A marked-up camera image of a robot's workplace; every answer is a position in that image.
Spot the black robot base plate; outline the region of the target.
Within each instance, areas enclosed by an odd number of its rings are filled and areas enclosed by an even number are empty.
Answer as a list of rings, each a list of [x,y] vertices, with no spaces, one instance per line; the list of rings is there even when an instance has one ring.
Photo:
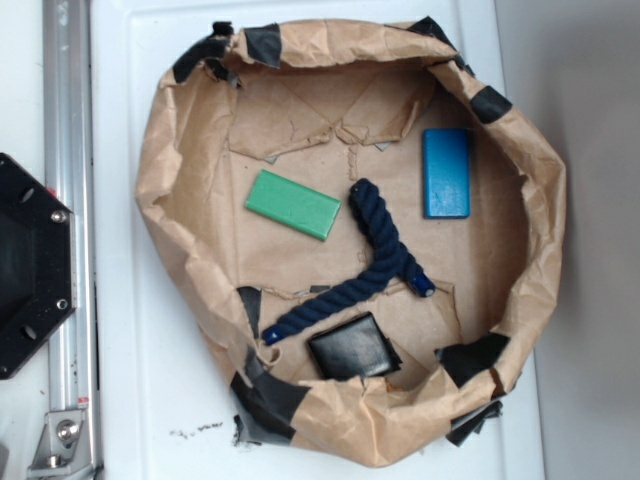
[[[1,155],[1,378],[31,359],[75,310],[73,213]]]

